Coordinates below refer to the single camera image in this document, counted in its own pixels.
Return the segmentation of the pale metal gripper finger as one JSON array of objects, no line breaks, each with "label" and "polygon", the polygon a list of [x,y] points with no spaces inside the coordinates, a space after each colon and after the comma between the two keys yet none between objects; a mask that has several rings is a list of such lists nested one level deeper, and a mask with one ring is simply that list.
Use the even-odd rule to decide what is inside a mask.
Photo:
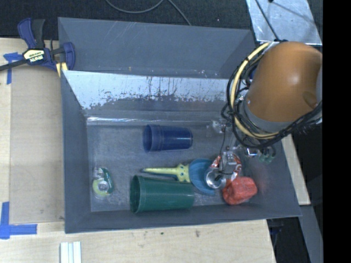
[{"label": "pale metal gripper finger", "polygon": [[215,177],[215,181],[220,179],[234,179],[238,174],[238,164],[236,162],[219,162],[218,173]]},{"label": "pale metal gripper finger", "polygon": [[236,167],[236,155],[230,153],[226,155],[222,152],[222,161],[220,164],[221,172],[233,172]]}]

